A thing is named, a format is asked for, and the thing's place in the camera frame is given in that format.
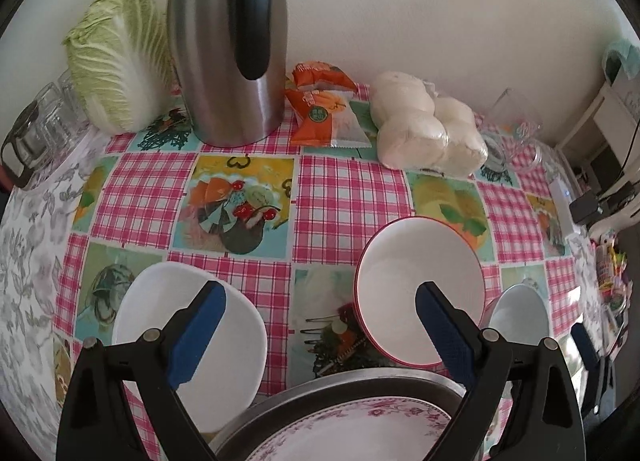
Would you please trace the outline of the white lattice chair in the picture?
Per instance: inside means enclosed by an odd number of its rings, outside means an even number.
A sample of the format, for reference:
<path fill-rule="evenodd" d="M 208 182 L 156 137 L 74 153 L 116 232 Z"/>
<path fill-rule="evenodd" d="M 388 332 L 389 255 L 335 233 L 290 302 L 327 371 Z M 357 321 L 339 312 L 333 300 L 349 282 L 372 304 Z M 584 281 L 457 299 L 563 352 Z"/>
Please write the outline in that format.
<path fill-rule="evenodd" d="M 639 47 L 611 43 L 602 57 L 604 81 L 596 97 L 556 145 L 574 166 L 582 192 L 591 189 L 603 210 L 587 228 L 598 242 L 606 233 L 639 223 Z"/>

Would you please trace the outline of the orange snack packet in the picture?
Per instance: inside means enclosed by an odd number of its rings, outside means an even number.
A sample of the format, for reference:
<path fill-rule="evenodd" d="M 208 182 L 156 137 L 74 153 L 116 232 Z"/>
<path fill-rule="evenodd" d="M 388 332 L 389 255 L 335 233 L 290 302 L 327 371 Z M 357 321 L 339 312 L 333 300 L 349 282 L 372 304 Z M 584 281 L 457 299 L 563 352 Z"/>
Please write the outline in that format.
<path fill-rule="evenodd" d="M 308 60 L 292 71 L 292 88 L 285 90 L 297 122 L 291 145 L 312 148 L 370 148 L 350 103 L 358 88 L 336 65 Z"/>

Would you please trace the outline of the strawberry pattern bowl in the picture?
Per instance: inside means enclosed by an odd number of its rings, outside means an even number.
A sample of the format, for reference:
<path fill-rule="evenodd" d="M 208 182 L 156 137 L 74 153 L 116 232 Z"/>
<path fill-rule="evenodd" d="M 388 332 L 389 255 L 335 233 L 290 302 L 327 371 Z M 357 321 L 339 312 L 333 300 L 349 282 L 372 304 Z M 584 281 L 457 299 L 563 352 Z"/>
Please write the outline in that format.
<path fill-rule="evenodd" d="M 440 357 L 416 312 L 416 290 L 436 283 L 474 322 L 486 294 L 480 260 L 454 229 L 434 218 L 408 216 L 378 229 L 364 247 L 354 280 L 360 327 L 385 357 L 410 368 L 431 368 Z"/>

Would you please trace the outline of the drinking glass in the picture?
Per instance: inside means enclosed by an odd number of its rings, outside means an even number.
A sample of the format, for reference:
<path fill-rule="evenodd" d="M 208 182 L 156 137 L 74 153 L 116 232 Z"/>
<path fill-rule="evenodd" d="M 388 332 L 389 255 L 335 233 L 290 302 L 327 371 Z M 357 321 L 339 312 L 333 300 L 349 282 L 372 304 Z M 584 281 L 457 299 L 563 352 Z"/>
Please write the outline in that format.
<path fill-rule="evenodd" d="M 81 107 L 70 69 L 56 82 L 48 83 L 37 95 L 44 140 L 53 162 L 62 162 L 82 140 L 89 120 Z"/>

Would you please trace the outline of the light blue bowl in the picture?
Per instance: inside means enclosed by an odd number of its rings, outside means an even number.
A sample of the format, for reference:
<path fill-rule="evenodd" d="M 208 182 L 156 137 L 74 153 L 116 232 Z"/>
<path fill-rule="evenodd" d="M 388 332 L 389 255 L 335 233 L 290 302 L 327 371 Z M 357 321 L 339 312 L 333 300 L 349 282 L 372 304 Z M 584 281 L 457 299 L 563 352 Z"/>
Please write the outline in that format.
<path fill-rule="evenodd" d="M 518 283 L 489 303 L 480 321 L 483 328 L 495 329 L 509 342 L 538 345 L 550 335 L 550 320 L 539 293 Z"/>

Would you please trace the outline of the bag of steamed buns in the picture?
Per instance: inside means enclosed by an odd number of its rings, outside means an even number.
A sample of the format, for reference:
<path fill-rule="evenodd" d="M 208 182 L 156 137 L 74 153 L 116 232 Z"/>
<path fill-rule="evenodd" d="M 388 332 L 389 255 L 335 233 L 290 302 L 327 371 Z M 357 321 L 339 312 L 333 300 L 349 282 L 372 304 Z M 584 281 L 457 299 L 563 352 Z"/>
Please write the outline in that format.
<path fill-rule="evenodd" d="M 474 112 L 412 74 L 385 71 L 370 85 L 378 161 L 391 170 L 468 177 L 488 158 Z"/>

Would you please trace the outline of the napa cabbage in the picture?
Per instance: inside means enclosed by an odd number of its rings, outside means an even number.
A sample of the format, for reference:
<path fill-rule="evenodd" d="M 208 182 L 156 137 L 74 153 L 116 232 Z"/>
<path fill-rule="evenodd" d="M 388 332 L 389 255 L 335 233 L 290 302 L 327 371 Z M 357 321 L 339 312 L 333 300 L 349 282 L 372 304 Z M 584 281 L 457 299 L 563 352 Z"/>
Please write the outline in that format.
<path fill-rule="evenodd" d="M 63 46 L 80 106 L 102 132 L 137 133 L 168 110 L 174 75 L 154 0 L 93 0 Z"/>

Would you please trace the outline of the stainless steel round plate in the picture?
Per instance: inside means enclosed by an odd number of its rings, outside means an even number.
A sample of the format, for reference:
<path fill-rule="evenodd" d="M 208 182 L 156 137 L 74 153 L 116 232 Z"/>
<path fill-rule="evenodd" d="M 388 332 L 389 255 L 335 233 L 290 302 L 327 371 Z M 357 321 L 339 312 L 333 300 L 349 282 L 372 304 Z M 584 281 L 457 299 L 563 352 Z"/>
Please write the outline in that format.
<path fill-rule="evenodd" d="M 331 374 L 255 403 L 217 433 L 209 448 L 218 460 L 246 460 L 285 426 L 339 403 L 401 396 L 432 403 L 454 415 L 464 395 L 462 385 L 430 371 L 381 367 Z"/>

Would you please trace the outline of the clear glass mug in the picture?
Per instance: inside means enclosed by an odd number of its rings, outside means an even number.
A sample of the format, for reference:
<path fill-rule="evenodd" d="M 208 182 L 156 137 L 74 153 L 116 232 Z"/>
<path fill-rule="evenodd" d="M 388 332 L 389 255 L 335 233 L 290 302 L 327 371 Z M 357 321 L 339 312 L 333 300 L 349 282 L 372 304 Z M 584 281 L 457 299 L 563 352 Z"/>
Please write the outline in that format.
<path fill-rule="evenodd" d="M 514 88 L 506 88 L 480 125 L 488 149 L 485 166 L 496 173 L 535 169 L 542 159 L 536 140 L 541 128 L 540 115 L 530 101 Z"/>

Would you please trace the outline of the stainless steel thermos jug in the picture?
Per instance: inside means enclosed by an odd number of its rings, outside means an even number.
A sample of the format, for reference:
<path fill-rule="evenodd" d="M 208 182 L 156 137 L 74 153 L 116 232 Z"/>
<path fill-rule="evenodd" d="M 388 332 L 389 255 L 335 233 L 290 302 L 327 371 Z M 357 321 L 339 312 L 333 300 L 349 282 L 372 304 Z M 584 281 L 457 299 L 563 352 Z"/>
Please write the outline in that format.
<path fill-rule="evenodd" d="M 286 0 L 168 0 L 172 62 L 193 132 L 249 145 L 284 116 Z"/>

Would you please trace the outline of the pile of small items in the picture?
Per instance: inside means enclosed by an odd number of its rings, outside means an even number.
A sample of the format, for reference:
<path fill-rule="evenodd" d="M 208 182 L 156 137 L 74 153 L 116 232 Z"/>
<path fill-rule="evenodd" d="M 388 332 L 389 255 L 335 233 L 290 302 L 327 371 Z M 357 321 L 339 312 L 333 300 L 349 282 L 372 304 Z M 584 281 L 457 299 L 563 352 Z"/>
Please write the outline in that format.
<path fill-rule="evenodd" d="M 602 299 L 603 346 L 606 354 L 615 357 L 626 341 L 634 281 L 627 275 L 627 254 L 615 233 L 606 233 L 596 245 L 596 270 Z"/>

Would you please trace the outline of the black power adapter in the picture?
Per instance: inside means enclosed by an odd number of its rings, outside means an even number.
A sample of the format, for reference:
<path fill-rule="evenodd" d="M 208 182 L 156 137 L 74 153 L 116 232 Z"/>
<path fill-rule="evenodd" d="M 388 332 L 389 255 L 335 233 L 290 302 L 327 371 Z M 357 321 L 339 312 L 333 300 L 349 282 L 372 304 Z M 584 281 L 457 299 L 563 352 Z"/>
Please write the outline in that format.
<path fill-rule="evenodd" d="M 576 225 L 589 225 L 596 222 L 603 214 L 598 196 L 591 190 L 570 203 L 570 215 Z"/>

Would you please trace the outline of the white square bowl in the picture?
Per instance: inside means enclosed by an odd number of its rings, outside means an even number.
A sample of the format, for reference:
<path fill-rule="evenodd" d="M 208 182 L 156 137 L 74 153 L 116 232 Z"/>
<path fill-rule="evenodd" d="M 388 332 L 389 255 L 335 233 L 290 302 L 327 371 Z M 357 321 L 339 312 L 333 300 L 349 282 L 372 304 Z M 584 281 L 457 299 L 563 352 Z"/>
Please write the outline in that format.
<path fill-rule="evenodd" d="M 267 333 L 257 308 L 238 289 L 194 266 L 163 262 L 143 270 L 120 304 L 112 342 L 128 343 L 163 329 L 188 307 L 207 282 L 215 284 L 204 307 L 169 353 L 168 381 L 196 428 L 214 433 L 256 396 L 267 357 Z"/>

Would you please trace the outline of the pink floral round plate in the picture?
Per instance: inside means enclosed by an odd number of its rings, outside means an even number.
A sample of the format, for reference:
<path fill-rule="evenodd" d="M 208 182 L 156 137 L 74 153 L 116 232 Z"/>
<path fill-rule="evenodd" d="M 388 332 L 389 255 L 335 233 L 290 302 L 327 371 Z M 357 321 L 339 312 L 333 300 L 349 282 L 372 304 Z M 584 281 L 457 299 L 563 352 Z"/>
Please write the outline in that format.
<path fill-rule="evenodd" d="M 241 460 L 422 460 L 450 414 L 408 396 L 359 398 L 269 418 L 264 436 L 241 441 Z"/>

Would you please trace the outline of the checkered picture tablecloth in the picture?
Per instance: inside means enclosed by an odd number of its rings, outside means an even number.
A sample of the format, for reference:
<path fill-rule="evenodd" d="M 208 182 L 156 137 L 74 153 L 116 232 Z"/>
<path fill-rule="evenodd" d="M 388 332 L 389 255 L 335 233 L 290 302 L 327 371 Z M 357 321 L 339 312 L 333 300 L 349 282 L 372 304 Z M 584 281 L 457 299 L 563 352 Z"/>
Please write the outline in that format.
<path fill-rule="evenodd" d="M 378 365 L 349 307 L 352 273 L 378 229 L 410 215 L 460 233 L 482 265 L 486 299 L 532 281 L 553 335 L 567 336 L 582 314 L 579 282 L 544 168 L 463 180 L 391 171 L 373 149 L 295 147 L 294 130 L 286 117 L 256 144 L 210 147 L 175 104 L 80 161 L 53 320 L 57 400 L 82 340 L 111 340 L 131 282 L 160 261 L 208 270 L 257 307 L 268 337 L 258 397 L 322 370 Z"/>

